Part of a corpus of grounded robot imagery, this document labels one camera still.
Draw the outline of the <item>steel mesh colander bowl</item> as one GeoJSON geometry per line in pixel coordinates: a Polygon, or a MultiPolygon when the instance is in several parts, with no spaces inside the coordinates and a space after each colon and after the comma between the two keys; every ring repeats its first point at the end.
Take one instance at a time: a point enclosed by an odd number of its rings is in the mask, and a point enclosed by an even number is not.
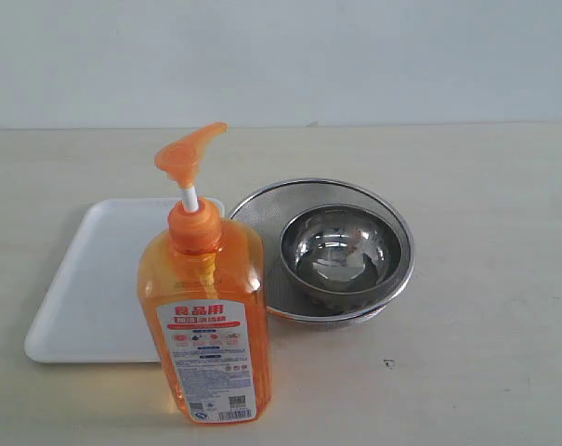
{"type": "Polygon", "coordinates": [[[354,184],[329,178],[286,180],[252,193],[229,217],[249,225],[263,239],[268,312],[279,319],[319,327],[366,321],[400,295],[412,276],[414,242],[405,219],[382,197],[354,184]],[[404,257],[396,272],[368,295],[309,295],[292,282],[281,262],[280,237],[287,223],[309,208],[334,203],[374,212],[396,231],[403,244],[404,257]]]}

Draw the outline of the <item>white rectangular plastic tray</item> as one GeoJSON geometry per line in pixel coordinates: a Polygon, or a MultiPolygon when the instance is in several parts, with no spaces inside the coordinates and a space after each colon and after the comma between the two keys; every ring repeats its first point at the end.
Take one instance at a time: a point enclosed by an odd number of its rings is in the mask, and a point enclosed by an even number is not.
{"type": "Polygon", "coordinates": [[[137,268],[174,198],[110,199],[85,213],[24,341],[38,363],[156,363],[137,268]]]}

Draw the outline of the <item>small stainless steel bowl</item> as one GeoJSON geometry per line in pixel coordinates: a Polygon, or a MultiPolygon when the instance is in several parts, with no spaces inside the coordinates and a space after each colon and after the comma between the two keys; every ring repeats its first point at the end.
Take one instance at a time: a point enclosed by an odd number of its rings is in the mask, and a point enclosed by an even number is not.
{"type": "Polygon", "coordinates": [[[355,297],[375,291],[396,272],[404,247],[379,215],[334,203],[290,220],[280,237],[280,257],[307,294],[355,297]]]}

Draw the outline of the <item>orange pump soap bottle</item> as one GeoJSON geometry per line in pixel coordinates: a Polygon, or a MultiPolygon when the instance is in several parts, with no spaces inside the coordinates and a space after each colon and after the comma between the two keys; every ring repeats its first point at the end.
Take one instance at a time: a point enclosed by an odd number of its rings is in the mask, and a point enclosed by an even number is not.
{"type": "Polygon", "coordinates": [[[207,145],[227,128],[204,126],[155,155],[180,199],[137,271],[137,297],[174,402],[204,425],[254,421],[271,400],[262,239],[195,189],[207,145]]]}

